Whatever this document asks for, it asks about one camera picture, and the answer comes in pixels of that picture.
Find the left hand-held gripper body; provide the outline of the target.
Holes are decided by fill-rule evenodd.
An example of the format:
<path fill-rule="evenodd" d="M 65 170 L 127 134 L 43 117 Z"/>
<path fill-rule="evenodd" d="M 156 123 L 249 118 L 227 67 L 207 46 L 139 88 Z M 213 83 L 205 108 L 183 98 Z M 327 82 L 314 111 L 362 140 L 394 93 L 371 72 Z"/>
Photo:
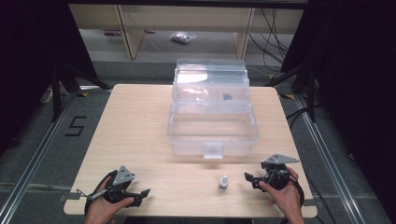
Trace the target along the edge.
<path fill-rule="evenodd" d="M 103 197 L 109 203 L 118 203 L 126 198 L 133 198 L 134 195 L 127 192 L 127 188 L 134 180 L 132 174 L 125 166 L 111 173 L 111 178 L 107 181 Z"/>

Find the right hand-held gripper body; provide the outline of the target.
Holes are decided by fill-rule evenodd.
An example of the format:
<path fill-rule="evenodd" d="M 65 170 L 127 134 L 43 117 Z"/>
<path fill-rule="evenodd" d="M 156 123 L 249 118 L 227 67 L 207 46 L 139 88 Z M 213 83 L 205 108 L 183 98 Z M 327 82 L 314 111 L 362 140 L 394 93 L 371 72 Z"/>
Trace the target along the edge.
<path fill-rule="evenodd" d="M 266 171 L 263 181 L 273 189 L 285 188 L 290 181 L 290 172 L 286 164 L 295 162 L 299 162 L 299 160 L 280 154 L 270 156 L 261 163 L 262 169 Z"/>

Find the clear plastic tiered storage box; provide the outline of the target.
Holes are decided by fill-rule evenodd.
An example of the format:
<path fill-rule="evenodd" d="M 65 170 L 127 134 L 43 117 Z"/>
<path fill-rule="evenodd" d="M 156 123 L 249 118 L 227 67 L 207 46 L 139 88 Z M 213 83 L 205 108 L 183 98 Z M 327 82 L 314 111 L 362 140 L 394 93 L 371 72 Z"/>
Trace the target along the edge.
<path fill-rule="evenodd" d="M 167 136 L 175 154 L 246 156 L 260 140 L 241 60 L 179 59 Z"/>

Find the person's right hand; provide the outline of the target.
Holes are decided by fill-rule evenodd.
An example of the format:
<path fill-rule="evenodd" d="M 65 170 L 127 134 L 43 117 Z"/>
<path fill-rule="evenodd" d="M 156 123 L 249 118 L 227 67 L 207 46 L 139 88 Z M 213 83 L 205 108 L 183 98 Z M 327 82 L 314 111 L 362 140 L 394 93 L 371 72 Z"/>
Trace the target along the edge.
<path fill-rule="evenodd" d="M 291 181 L 282 190 L 273 189 L 263 181 L 260 181 L 259 185 L 271 196 L 267 204 L 276 205 L 289 221 L 289 224 L 304 224 L 300 194 Z"/>

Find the person's left hand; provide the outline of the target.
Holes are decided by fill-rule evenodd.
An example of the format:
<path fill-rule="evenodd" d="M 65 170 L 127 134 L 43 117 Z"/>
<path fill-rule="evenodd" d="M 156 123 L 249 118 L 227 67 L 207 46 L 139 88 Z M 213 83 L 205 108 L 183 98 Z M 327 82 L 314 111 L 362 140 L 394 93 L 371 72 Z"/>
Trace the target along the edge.
<path fill-rule="evenodd" d="M 93 201 L 85 216 L 84 224 L 116 224 L 114 216 L 122 209 L 134 202 L 128 197 L 118 203 L 110 203 L 103 197 Z"/>

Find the black metal stand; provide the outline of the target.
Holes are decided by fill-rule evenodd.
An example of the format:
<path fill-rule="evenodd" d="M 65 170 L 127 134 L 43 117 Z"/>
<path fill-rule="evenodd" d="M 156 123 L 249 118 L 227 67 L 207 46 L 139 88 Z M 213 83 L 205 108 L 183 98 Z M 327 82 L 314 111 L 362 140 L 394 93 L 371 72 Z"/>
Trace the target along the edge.
<path fill-rule="evenodd" d="M 315 74 L 312 68 L 310 68 L 307 63 L 301 63 L 295 68 L 292 68 L 288 72 L 284 73 L 278 78 L 271 80 L 269 83 L 265 84 L 265 87 L 274 87 L 277 84 L 295 76 L 290 89 L 293 93 L 307 92 L 307 106 L 305 111 L 308 117 L 311 118 L 312 122 L 315 122 L 314 114 L 314 99 L 315 99 Z"/>
<path fill-rule="evenodd" d="M 82 77 L 102 90 L 112 89 L 111 85 L 101 81 L 96 74 L 85 73 L 84 71 L 67 63 L 58 63 L 54 66 L 51 75 L 53 102 L 52 122 L 59 118 L 62 112 L 60 84 L 63 84 L 67 92 L 77 93 L 81 91 L 81 87 L 76 82 L 77 77 Z"/>

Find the clear plastic bag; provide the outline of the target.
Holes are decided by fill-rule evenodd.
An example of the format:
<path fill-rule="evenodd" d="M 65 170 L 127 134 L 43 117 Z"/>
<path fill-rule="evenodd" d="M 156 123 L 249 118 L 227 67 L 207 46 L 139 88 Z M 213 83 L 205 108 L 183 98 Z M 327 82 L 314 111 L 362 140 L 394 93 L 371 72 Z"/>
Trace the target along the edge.
<path fill-rule="evenodd" d="M 196 39 L 196 36 L 191 33 L 187 32 L 175 32 L 171 35 L 171 40 L 175 41 L 180 44 L 188 44 L 191 41 L 194 41 Z"/>

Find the wooden shelf unit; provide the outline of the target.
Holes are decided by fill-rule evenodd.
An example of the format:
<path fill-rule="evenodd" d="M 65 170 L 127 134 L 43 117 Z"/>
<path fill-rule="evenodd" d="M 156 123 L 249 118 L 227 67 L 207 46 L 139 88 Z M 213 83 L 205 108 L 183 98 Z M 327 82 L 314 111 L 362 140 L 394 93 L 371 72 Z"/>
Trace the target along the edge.
<path fill-rule="evenodd" d="M 232 33 L 236 55 L 243 59 L 248 34 L 268 33 L 270 25 L 281 35 L 293 35 L 303 12 L 300 9 L 242 7 L 160 7 L 71 4 L 80 29 L 121 32 L 127 57 L 133 59 L 146 30 Z"/>

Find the aluminium floor rail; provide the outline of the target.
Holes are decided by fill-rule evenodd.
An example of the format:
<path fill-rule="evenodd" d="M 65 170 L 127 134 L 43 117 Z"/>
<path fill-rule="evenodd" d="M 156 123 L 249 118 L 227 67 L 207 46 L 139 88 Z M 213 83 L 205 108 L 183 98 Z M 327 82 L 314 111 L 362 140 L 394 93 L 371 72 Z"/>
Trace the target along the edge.
<path fill-rule="evenodd" d="M 8 224 L 15 214 L 26 190 L 28 189 L 29 184 L 31 183 L 40 164 L 45 158 L 50 148 L 50 144 L 58 132 L 69 106 L 76 97 L 77 95 L 75 93 L 68 93 L 64 97 L 64 102 L 61 106 L 61 112 L 57 118 L 50 123 L 50 126 L 48 127 L 40 144 L 36 148 L 32 159 L 29 160 L 29 163 L 25 166 L 21 177 L 8 195 L 7 200 L 0 207 L 0 224 Z"/>
<path fill-rule="evenodd" d="M 358 203 L 354 199 L 345 179 L 342 177 L 342 174 L 319 131 L 318 125 L 312 120 L 313 115 L 313 112 L 304 115 L 304 122 L 313 138 L 318 153 L 323 160 L 340 200 L 346 209 L 346 213 L 352 224 L 366 224 L 366 220 L 362 215 Z"/>

